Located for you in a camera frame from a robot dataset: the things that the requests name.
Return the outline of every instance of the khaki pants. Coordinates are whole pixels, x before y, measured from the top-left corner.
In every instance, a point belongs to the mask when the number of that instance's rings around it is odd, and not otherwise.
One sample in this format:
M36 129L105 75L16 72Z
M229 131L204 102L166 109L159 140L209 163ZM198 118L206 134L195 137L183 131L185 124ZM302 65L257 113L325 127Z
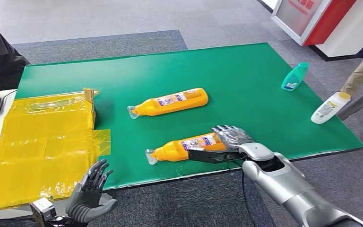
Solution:
M346 92L349 95L354 95L354 93L363 85L363 61L354 70L351 76L347 79L343 85L341 92Z

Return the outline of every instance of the yellow plastic bag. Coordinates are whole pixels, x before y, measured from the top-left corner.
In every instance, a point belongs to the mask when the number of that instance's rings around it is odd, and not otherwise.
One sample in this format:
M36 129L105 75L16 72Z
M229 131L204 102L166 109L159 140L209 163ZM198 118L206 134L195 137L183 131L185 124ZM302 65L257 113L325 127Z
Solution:
M17 99L0 136L0 209L60 199L110 153L110 131L94 130L94 91Z

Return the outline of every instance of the yellow bottle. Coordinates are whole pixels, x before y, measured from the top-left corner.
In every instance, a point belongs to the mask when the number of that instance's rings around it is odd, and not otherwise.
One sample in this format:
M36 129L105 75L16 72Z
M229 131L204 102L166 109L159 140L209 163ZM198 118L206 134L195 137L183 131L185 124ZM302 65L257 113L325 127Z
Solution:
M128 106L130 117L136 119L138 116L148 115L156 116L167 114L179 110L185 110L202 106L208 103L208 95L202 88L162 96L159 98L150 98L137 106Z
M145 151L148 162L154 165L158 161L182 161L189 159L187 152L190 148L204 148L205 150L226 150L224 144L215 133L208 133L184 140L170 141L163 147L147 149Z

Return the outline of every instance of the robot finger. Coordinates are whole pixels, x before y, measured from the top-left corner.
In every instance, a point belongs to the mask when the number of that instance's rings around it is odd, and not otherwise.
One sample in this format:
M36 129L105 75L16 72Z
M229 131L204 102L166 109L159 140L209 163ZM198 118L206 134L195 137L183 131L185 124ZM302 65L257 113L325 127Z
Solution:
M91 183L91 180L94 179L96 172L98 171L101 166L106 163L106 159L102 159L96 163L94 163L90 169L87 171L87 173L84 175L83 179L81 180L81 184L83 187L89 186Z
M92 182L91 188L94 190L97 190L97 186L102 178L102 173L104 173L105 169L109 166L108 163L105 163L101 166L101 168L98 170L97 175L94 179L94 181Z
M226 130L227 128L225 128L222 125L217 125L216 128L218 128L220 131Z
M105 182L106 182L106 180L108 179L108 177L109 177L109 175L110 175L111 173L113 173L113 170L109 170L108 172L106 172L106 173L102 176L102 178L101 178L101 180L99 181L98 186L97 186L97 189L98 189L98 190L102 190L102 189L103 189L103 187L104 187L104 185L105 185Z
M227 125L227 124L224 124L223 125L225 128L227 128L227 129L233 129L232 127L230 127L229 125Z
M211 129L212 129L212 131L214 131L214 133L219 133L220 132L220 130L218 128L216 128L216 127L213 127Z

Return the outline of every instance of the white plastic bottle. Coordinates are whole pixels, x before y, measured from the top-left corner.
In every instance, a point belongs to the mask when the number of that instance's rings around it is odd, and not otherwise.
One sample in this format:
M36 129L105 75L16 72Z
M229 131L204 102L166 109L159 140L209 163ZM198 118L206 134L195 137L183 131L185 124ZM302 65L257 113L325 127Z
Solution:
M328 98L311 116L311 121L323 124L333 117L343 106L350 101L350 95L345 92L336 92Z

